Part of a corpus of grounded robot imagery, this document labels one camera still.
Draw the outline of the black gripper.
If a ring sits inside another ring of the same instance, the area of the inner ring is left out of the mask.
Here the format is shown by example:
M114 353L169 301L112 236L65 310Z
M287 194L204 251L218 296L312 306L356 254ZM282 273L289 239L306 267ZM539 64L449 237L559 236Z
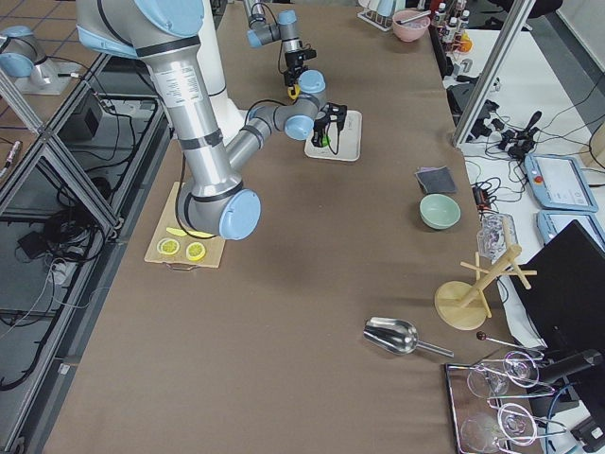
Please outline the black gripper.
M321 137L323 137L322 144L324 146L330 145L330 137L329 134L326 133L330 122L330 114L324 112L319 113L318 117L315 119L313 127L313 137L311 139L312 145L314 147L321 146Z
M308 69L304 63L307 60L312 60L316 57L317 51L312 47L285 52L286 70L284 71L284 78L285 86L288 91L294 89L294 84L299 85L300 75Z

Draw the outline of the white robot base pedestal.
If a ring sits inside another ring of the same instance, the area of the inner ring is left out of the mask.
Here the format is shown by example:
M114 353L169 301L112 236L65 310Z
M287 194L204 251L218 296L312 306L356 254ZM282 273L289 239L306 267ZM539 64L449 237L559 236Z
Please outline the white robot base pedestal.
M212 104L216 123L223 134L224 148L228 150L245 120L228 94L210 2L203 0L200 3L203 5L203 20L197 59L207 91L204 99Z

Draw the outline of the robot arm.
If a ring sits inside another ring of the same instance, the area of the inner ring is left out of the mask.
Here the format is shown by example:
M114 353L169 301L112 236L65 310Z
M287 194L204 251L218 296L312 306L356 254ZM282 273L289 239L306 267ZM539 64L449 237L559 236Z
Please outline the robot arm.
M233 140L224 143L215 115L217 96L208 93L204 81L222 73L207 2L79 1L77 20L84 46L147 66L192 173L177 201L177 219L225 239L249 236L261 202L239 171L276 131L294 140L309 137L327 104L322 73L302 72L293 104L252 110Z
M287 9L275 15L263 1L244 1L243 5L249 26L247 37L250 46L258 48L266 44L280 44L277 69L284 78L288 96L296 99L301 92L299 77L308 70L306 62L317 57L317 51L300 38L296 12Z

